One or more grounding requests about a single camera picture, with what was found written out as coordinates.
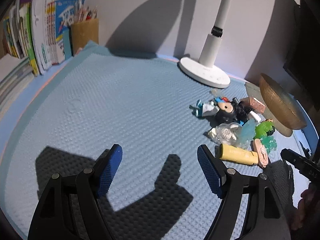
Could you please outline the person right hand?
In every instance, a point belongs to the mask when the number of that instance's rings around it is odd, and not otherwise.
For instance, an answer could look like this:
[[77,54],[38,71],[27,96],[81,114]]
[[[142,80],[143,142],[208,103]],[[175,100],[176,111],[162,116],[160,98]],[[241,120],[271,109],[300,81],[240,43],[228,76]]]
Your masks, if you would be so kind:
[[291,230],[310,228],[319,222],[319,189],[313,183],[304,190],[293,215]]

